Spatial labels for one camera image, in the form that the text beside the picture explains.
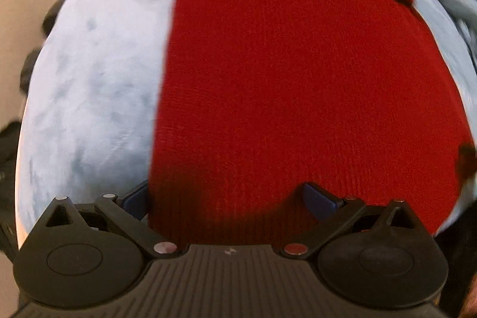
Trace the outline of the red knit sweater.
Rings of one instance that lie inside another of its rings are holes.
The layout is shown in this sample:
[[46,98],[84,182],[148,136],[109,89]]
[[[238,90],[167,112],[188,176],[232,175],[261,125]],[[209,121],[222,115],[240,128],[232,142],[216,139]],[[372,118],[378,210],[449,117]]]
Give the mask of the red knit sweater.
[[439,0],[175,0],[150,228],[177,245],[283,245],[301,186],[406,200],[436,234],[472,202],[476,71]]

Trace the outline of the black clothing pile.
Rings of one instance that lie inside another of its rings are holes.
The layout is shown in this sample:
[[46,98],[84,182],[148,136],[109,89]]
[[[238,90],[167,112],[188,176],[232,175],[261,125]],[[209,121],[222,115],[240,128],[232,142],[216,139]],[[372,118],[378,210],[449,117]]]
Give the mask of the black clothing pile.
[[1,130],[0,141],[1,251],[10,261],[14,261],[18,253],[15,215],[15,180],[20,129],[21,123],[19,121],[10,122]]

